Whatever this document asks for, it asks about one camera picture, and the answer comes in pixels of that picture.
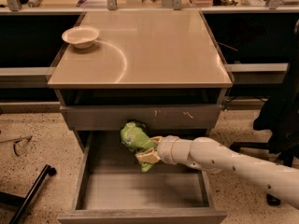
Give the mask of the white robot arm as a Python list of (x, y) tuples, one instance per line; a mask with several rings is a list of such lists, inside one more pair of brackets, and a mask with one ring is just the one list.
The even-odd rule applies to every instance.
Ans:
[(298, 169), (237, 153), (208, 137), (194, 140), (176, 136), (147, 138), (137, 145), (135, 156), (147, 163), (162, 161), (211, 173), (233, 172), (268, 194), (299, 208)]

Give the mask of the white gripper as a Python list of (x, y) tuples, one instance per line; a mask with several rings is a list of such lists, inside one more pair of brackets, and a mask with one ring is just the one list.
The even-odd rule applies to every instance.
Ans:
[(180, 139), (172, 135), (154, 136), (150, 140), (159, 144), (157, 151), (152, 147), (144, 152), (137, 152), (135, 156), (140, 162), (157, 163), (162, 160), (164, 163), (172, 165), (187, 164), (191, 140)]

